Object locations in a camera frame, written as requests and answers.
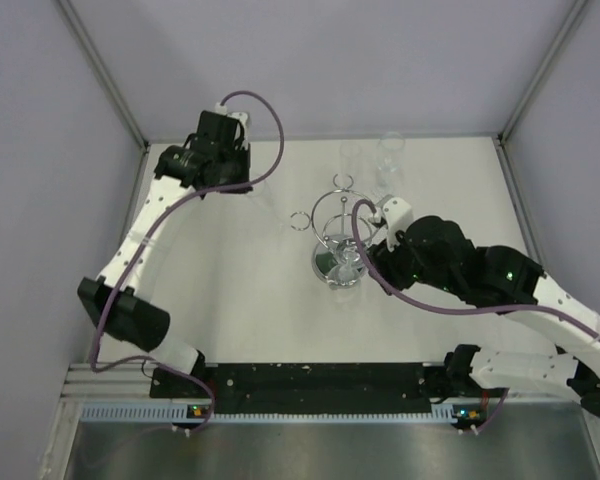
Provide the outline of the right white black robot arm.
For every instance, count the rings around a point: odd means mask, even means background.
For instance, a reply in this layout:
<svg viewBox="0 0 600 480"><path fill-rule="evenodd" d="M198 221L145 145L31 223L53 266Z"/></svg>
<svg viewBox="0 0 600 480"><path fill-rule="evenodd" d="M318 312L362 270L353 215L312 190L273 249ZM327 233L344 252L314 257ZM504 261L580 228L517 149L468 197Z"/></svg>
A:
<svg viewBox="0 0 600 480"><path fill-rule="evenodd" d="M398 298L414 284L465 303L462 316L496 314L523 324L558 347L550 355L506 353L461 344L444 360L449 388L527 390L578 403L600 418L600 316L575 300L525 254L507 246L480 247L458 224L426 216L394 226L371 217L387 236L367 248L373 278Z"/></svg>

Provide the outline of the ribbed clear flute glass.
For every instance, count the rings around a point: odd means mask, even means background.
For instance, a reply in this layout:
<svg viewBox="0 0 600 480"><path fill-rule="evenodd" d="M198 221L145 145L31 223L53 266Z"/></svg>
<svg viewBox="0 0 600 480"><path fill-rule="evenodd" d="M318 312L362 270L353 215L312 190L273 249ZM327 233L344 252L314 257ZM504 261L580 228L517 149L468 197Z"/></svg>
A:
<svg viewBox="0 0 600 480"><path fill-rule="evenodd" d="M266 181L255 184L252 187L252 190L247 194L247 198L269 217L274 220L279 219L273 193Z"/></svg>

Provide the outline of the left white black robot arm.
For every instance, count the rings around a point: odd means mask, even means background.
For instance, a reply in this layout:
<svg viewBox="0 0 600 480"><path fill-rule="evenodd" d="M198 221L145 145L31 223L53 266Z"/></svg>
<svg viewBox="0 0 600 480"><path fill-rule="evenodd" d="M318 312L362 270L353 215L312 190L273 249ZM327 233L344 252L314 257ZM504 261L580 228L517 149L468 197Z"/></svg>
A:
<svg viewBox="0 0 600 480"><path fill-rule="evenodd" d="M134 347L137 358L174 370L172 384L185 396L206 387L203 354L171 330L170 314L153 304L158 274L193 208L220 191L251 190L249 116L223 105L200 114L184 143L158 157L146 198L113 258L94 279L83 278L77 294L96 328L89 360L98 362L101 341Z"/></svg>

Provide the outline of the clear wine glass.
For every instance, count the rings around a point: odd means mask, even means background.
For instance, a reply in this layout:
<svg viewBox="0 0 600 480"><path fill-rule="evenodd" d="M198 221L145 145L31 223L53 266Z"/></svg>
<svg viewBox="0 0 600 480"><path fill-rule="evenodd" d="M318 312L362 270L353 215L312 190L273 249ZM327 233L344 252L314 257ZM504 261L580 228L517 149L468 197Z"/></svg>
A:
<svg viewBox="0 0 600 480"><path fill-rule="evenodd" d="M401 169L405 138L398 132L387 132L377 142L374 157L374 192L382 198L392 192L394 178Z"/></svg>
<svg viewBox="0 0 600 480"><path fill-rule="evenodd" d="M352 237L316 245L311 266L316 276L334 290L354 287L367 272Z"/></svg>

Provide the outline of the clear champagne flute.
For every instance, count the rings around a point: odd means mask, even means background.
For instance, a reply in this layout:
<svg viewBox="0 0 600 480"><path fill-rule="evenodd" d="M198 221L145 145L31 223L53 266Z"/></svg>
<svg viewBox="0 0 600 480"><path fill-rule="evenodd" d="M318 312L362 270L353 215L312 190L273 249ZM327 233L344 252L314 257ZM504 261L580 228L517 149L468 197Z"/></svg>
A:
<svg viewBox="0 0 600 480"><path fill-rule="evenodd" d="M339 150L340 171L338 185L340 188L351 188L359 176L362 148L351 141L343 142Z"/></svg>

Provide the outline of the chrome wine glass rack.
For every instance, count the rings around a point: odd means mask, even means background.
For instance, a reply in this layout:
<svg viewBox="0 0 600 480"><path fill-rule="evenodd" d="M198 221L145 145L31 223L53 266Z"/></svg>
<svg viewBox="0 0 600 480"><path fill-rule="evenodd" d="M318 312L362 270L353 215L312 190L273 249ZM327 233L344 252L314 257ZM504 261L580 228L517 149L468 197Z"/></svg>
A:
<svg viewBox="0 0 600 480"><path fill-rule="evenodd" d="M378 233L378 228L361 216L354 217L352 209L358 200L369 200L369 197L355 189L356 182L351 188L340 188L338 175L332 179L333 188L321 194L309 211L299 210L290 214L291 228L299 232L309 231L315 237L315 247L318 244L327 245L328 242L336 243L343 237L353 238L352 225L355 224L362 228L363 244L368 245Z"/></svg>

